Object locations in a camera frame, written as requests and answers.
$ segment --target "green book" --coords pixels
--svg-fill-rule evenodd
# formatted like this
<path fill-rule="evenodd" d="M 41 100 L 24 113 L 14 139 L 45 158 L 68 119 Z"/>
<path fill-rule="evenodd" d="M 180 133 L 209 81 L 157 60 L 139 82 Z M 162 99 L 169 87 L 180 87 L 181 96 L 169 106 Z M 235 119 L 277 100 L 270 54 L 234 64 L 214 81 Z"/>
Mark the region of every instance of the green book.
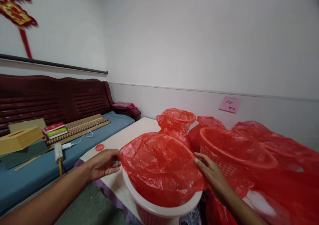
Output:
<path fill-rule="evenodd" d="M 3 164 L 7 169 L 11 169 L 47 151 L 48 151 L 47 144 L 44 142 L 43 139 L 39 139 L 23 150 L 19 150 L 19 151 L 1 156 L 0 165 Z"/>

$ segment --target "red plastic bag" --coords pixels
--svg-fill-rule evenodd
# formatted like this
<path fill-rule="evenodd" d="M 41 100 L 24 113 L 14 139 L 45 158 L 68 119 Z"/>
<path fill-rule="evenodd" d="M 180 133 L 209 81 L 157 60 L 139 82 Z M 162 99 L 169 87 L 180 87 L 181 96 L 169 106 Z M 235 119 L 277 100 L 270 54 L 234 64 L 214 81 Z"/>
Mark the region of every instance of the red plastic bag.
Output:
<path fill-rule="evenodd" d="M 206 186 L 194 155 L 175 137 L 146 133 L 121 151 L 123 168 L 136 191 L 155 205 L 180 206 Z"/>
<path fill-rule="evenodd" d="M 279 167 L 284 170 L 304 171 L 319 173 L 319 154 L 293 139 L 276 134 L 256 121 L 237 123 L 232 131 L 255 140 L 274 154 L 279 162 Z"/>
<path fill-rule="evenodd" d="M 267 214 L 263 209 L 253 208 L 270 224 L 318 224 L 318 174 L 275 169 L 256 174 L 246 174 L 246 179 L 253 184 L 250 190 L 260 193 L 275 211 L 276 214 L 273 215 L 273 213 Z M 227 208 L 213 195 L 210 195 L 207 200 L 206 216 L 208 224 L 236 224 Z"/>
<path fill-rule="evenodd" d="M 265 193 L 249 191 L 243 200 L 269 224 L 291 225 L 289 211 Z"/>
<path fill-rule="evenodd" d="M 156 116 L 156 120 L 161 127 L 161 133 L 179 138 L 190 149 L 187 132 L 196 116 L 187 111 L 176 108 L 166 109 L 161 115 Z"/>
<path fill-rule="evenodd" d="M 208 225 L 237 225 L 228 209 L 211 193 L 206 203 Z"/>
<path fill-rule="evenodd" d="M 318 224 L 318 174 L 276 170 L 255 174 L 253 181 L 254 190 L 264 192 L 289 211 L 292 225 Z"/>
<path fill-rule="evenodd" d="M 191 149 L 193 152 L 200 152 L 200 144 L 198 143 L 197 137 L 199 136 L 199 130 L 203 127 L 219 127 L 221 129 L 226 129 L 223 123 L 212 116 L 198 116 L 197 121 L 199 122 L 194 128 L 192 128 L 187 137 L 191 144 Z"/>

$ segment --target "yellow tissue box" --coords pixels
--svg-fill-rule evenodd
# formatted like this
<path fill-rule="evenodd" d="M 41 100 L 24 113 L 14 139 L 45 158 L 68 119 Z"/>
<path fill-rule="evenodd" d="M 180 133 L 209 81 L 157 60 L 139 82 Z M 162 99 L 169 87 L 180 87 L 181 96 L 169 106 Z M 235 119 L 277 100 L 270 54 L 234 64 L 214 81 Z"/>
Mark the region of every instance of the yellow tissue box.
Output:
<path fill-rule="evenodd" d="M 17 130 L 0 138 L 0 155 L 23 150 L 43 137 L 40 127 Z"/>

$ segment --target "gray floor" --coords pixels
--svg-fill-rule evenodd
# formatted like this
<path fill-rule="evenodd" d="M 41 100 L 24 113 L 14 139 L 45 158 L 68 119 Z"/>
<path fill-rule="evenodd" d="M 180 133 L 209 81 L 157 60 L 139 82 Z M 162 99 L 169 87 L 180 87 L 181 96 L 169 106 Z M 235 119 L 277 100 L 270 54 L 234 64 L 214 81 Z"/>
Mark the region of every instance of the gray floor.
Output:
<path fill-rule="evenodd" d="M 123 211 L 116 209 L 112 202 L 93 183 L 80 194 L 56 225 L 105 225 L 128 224 Z"/>

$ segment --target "sofa backrest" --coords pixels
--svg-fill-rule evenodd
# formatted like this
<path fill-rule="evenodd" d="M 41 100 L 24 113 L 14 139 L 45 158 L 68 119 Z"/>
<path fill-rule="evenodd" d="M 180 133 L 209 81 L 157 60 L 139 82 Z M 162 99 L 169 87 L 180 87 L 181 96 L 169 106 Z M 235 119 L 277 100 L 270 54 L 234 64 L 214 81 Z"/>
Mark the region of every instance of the sofa backrest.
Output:
<path fill-rule="evenodd" d="M 0 136 L 8 125 L 43 118 L 46 125 L 70 123 L 112 110 L 105 84 L 97 79 L 0 74 Z"/>

